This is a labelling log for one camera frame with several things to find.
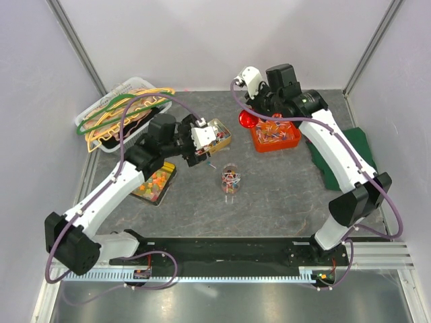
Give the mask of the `orange box of lollipops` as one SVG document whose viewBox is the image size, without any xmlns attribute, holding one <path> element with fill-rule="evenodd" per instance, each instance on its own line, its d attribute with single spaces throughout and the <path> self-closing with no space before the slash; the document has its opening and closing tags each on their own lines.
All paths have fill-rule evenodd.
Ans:
<svg viewBox="0 0 431 323">
<path fill-rule="evenodd" d="M 259 153 L 295 148 L 302 138 L 294 124 L 287 121 L 260 120 L 250 132 Z"/>
</svg>

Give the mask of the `gold tin lollipops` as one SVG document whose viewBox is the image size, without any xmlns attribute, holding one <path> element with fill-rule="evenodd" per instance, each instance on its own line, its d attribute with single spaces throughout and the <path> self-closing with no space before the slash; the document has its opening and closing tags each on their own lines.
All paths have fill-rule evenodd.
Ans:
<svg viewBox="0 0 431 323">
<path fill-rule="evenodd" d="M 205 150 L 208 156 L 212 156 L 216 152 L 227 148 L 232 141 L 232 134 L 228 128 L 217 118 L 208 122 L 209 126 L 215 128 L 216 140 L 207 146 Z"/>
</svg>

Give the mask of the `red jar lid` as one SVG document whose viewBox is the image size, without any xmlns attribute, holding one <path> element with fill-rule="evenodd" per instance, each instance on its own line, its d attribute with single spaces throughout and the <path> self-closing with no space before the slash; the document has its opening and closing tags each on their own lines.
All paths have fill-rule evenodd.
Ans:
<svg viewBox="0 0 431 323">
<path fill-rule="evenodd" d="M 259 118 L 242 110 L 238 115 L 238 121 L 243 128 L 252 129 L 259 123 Z"/>
</svg>

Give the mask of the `clear plastic jar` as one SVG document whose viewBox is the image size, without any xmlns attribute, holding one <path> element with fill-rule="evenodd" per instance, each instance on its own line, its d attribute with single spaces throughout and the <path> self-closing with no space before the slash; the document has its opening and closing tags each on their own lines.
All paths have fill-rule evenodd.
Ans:
<svg viewBox="0 0 431 323">
<path fill-rule="evenodd" d="M 234 195 L 240 190 L 241 173 L 233 163 L 226 164 L 221 173 L 220 187 L 225 194 L 225 203 L 233 203 Z"/>
</svg>

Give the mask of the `gold square tin star candies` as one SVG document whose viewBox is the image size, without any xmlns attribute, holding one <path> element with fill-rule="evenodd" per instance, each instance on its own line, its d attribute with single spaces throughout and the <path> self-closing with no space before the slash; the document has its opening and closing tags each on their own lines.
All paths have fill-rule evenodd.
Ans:
<svg viewBox="0 0 431 323">
<path fill-rule="evenodd" d="M 136 188 L 131 193 L 131 196 L 153 206 L 158 206 L 172 184 L 176 173 L 176 166 L 165 161 L 163 167 L 154 172 L 146 182 Z"/>
</svg>

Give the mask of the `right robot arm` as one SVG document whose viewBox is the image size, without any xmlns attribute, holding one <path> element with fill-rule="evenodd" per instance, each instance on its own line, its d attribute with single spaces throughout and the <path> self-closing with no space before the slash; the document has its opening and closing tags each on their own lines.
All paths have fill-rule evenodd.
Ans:
<svg viewBox="0 0 431 323">
<path fill-rule="evenodd" d="M 292 65 L 277 65 L 265 73 L 262 76 L 257 68 L 245 67 L 236 78 L 238 86 L 247 88 L 245 98 L 253 115 L 271 118 L 279 114 L 294 123 L 321 154 L 342 192 L 330 201 L 331 215 L 308 248 L 310 260 L 322 265 L 332 258 L 332 249 L 348 231 L 380 207 L 392 180 L 355 150 L 322 95 L 313 89 L 302 90 Z"/>
</svg>

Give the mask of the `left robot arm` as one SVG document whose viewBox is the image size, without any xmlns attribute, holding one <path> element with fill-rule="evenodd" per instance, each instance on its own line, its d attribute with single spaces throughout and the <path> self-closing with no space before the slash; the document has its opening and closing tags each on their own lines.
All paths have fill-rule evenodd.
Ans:
<svg viewBox="0 0 431 323">
<path fill-rule="evenodd" d="M 190 167 L 205 160 L 202 151 L 216 140 L 216 130 L 205 121 L 188 115 L 177 121 L 158 114 L 147 132 L 128 150 L 110 175 L 84 200 L 59 215 L 51 213 L 44 222 L 49 259 L 56 259 L 76 274 L 86 274 L 97 262 L 126 258 L 132 264 L 147 259 L 147 247 L 129 232 L 103 235 L 98 228 L 135 189 L 162 168 L 165 159 L 182 156 Z"/>
</svg>

